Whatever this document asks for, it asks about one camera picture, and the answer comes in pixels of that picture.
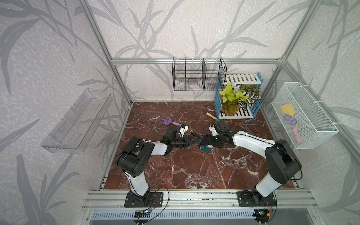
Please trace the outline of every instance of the transparent plastic shelf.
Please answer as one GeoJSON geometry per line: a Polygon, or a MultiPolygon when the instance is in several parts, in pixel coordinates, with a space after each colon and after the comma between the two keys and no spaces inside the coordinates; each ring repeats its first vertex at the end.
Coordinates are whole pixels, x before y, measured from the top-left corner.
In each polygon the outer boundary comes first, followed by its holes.
{"type": "Polygon", "coordinates": [[[111,93],[86,89],[41,146],[52,153],[83,153],[112,100],[111,93]]]}

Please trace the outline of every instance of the white mesh basket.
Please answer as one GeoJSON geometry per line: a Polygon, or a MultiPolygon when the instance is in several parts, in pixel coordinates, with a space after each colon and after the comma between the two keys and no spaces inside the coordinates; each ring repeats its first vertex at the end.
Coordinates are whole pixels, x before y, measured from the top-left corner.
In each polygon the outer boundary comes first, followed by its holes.
{"type": "Polygon", "coordinates": [[[339,132],[300,83],[284,83],[271,104],[296,149],[315,148],[339,132]]]}

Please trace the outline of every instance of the wall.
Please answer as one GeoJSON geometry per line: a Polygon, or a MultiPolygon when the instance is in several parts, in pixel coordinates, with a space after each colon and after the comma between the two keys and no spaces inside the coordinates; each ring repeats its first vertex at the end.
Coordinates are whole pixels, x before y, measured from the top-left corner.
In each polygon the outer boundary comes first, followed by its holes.
{"type": "MultiPolygon", "coordinates": [[[[340,122],[359,141],[360,1],[324,0],[288,62],[302,75],[340,122]]],[[[282,71],[263,100],[263,110],[277,138],[288,139],[271,102],[283,82],[282,71]]],[[[360,220],[360,165],[337,135],[314,149],[297,150],[303,188],[310,188],[329,225],[360,220]]]]}
{"type": "Polygon", "coordinates": [[[77,1],[0,3],[0,224],[74,224],[128,109],[77,1]],[[40,143],[88,87],[113,102],[82,154],[40,143]]]}
{"type": "MultiPolygon", "coordinates": [[[[285,52],[310,3],[309,0],[88,2],[112,58],[278,58],[285,52]]],[[[233,73],[260,72],[265,82],[275,68],[228,65],[228,71],[237,67],[233,73]]],[[[214,99],[214,92],[174,92],[170,65],[122,65],[118,71],[133,100],[214,99]]]]}

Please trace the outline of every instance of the purple shovel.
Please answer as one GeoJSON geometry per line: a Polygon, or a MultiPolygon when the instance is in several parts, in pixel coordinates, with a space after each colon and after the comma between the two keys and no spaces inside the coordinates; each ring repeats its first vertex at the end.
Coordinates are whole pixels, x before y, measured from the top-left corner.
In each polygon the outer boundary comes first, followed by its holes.
{"type": "Polygon", "coordinates": [[[297,131],[296,126],[295,126],[295,125],[298,124],[297,120],[294,117],[292,117],[291,115],[287,114],[287,113],[285,113],[283,115],[283,120],[285,121],[285,123],[288,123],[293,127],[293,133],[294,133],[294,136],[295,136],[296,143],[302,144],[301,136],[300,136],[300,134],[297,131]]]}
{"type": "Polygon", "coordinates": [[[165,125],[170,125],[170,124],[174,124],[175,126],[181,126],[180,123],[175,123],[172,121],[172,119],[170,117],[167,116],[162,116],[162,118],[160,119],[160,123],[165,124],[165,125]]]}

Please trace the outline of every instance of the plant pot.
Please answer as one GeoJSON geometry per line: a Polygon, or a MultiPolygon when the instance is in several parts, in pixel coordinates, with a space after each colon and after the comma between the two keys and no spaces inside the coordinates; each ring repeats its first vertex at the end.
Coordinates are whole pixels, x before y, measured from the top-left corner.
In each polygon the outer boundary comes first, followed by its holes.
{"type": "Polygon", "coordinates": [[[237,101],[226,101],[222,104],[222,110],[221,112],[227,116],[233,116],[237,113],[239,110],[240,105],[237,101]]]}

